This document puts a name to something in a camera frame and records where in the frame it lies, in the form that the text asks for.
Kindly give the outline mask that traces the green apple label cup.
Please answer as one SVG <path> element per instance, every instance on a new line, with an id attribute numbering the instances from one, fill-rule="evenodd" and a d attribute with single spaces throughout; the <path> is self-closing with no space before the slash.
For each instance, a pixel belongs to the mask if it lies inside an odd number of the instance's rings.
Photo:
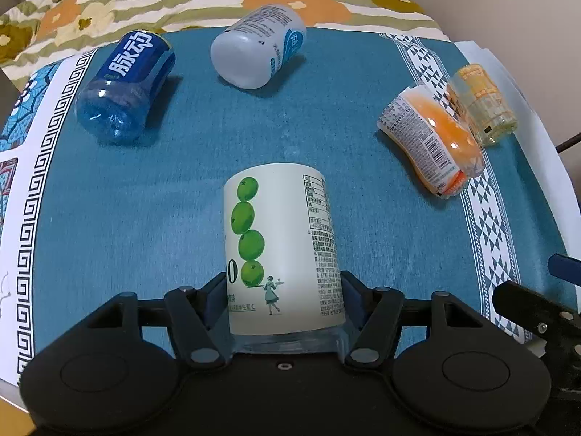
<path id="1" fill-rule="evenodd" d="M 228 179 L 224 246 L 234 351 L 345 354 L 343 288 L 322 173 L 270 163 Z"/>

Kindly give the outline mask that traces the orange label bottle cup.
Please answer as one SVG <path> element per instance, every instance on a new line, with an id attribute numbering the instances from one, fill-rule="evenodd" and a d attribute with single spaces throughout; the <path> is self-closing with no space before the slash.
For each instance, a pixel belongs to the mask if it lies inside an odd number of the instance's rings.
<path id="1" fill-rule="evenodd" d="M 450 198 L 484 171 L 480 145 L 432 96 L 425 85 L 406 88 L 377 121 L 407 156 L 423 186 Z"/>

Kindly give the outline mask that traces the yellow label clear cup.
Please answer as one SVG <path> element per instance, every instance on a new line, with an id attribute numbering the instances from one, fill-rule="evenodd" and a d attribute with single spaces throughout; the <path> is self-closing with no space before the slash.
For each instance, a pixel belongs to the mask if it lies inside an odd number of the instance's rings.
<path id="1" fill-rule="evenodd" d="M 446 90 L 458 116 L 482 147 L 493 146 L 516 130 L 516 115 L 480 64 L 460 68 Z"/>

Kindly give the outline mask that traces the blue plastic bottle cup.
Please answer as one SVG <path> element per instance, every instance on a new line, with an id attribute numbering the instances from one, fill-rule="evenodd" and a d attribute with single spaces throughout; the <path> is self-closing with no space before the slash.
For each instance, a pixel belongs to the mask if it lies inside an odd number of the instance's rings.
<path id="1" fill-rule="evenodd" d="M 125 33 L 77 94 L 78 121 L 101 143 L 136 142 L 175 60 L 171 45 L 156 33 Z"/>

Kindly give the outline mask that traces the white translucent bottle cup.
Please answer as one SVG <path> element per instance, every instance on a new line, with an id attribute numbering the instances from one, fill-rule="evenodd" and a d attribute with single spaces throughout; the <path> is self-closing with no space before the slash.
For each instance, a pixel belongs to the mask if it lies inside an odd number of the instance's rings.
<path id="1" fill-rule="evenodd" d="M 306 40 L 306 26 L 291 7 L 264 5 L 225 29 L 212 42 L 217 73 L 242 90 L 267 85 Z"/>

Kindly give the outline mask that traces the white paper sheet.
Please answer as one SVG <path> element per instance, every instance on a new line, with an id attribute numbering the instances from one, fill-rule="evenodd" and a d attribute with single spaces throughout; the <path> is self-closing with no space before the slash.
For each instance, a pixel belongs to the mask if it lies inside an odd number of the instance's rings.
<path id="1" fill-rule="evenodd" d="M 581 241 L 580 208 L 571 179 L 542 119 L 491 50 L 481 48 L 473 40 L 459 41 L 456 46 L 466 60 L 484 67 L 516 115 L 516 139 L 547 199 L 567 254 L 578 259 Z"/>

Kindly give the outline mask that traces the teal patterned mat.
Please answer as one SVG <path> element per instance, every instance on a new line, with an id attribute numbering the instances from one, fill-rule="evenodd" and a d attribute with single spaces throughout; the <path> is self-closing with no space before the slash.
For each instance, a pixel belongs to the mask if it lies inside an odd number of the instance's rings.
<path id="1" fill-rule="evenodd" d="M 293 235 L 320 257 L 315 293 L 330 314 L 326 258 L 370 287 L 454 293 L 495 325 L 512 280 L 569 307 L 576 290 L 547 262 L 565 251 L 516 138 L 484 153 L 484 171 L 440 199 L 377 128 L 402 90 L 443 94 L 465 62 L 453 43 L 313 29 L 266 87 L 225 83 L 216 32 L 168 42 L 176 64 L 134 145 L 102 144 L 75 100 L 112 52 L 104 46 L 33 73 L 1 133 L 1 377 L 123 291 L 157 298 L 230 272 L 239 313 L 289 315 Z"/>

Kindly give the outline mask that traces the floral striped quilt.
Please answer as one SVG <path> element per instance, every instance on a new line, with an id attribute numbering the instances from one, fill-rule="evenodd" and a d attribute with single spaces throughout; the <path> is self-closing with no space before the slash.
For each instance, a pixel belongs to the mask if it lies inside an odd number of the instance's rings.
<path id="1" fill-rule="evenodd" d="M 310 28 L 447 37 L 413 0 L 1 0 L 1 69 L 22 90 L 37 69 L 134 29 L 228 27 L 266 4 L 288 5 Z"/>

